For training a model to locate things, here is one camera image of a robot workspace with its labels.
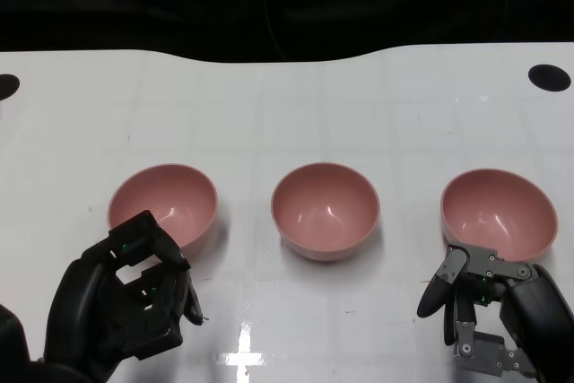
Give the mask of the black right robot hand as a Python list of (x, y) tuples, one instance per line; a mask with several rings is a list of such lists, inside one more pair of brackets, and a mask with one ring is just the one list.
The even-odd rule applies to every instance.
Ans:
[[(477, 331), (475, 306), (500, 304), (500, 320), (516, 344)], [(573, 313), (556, 282), (538, 264), (511, 262), (494, 249), (448, 244), (417, 315), (444, 311), (444, 342), (459, 369), (501, 376), (516, 371), (538, 382), (573, 380)]]

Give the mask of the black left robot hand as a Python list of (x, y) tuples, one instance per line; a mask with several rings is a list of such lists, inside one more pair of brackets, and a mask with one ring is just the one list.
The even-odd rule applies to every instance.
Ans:
[(150, 211), (120, 223), (66, 269), (48, 315), (44, 361), (106, 382), (127, 358), (180, 346), (180, 320), (204, 322), (189, 270)]

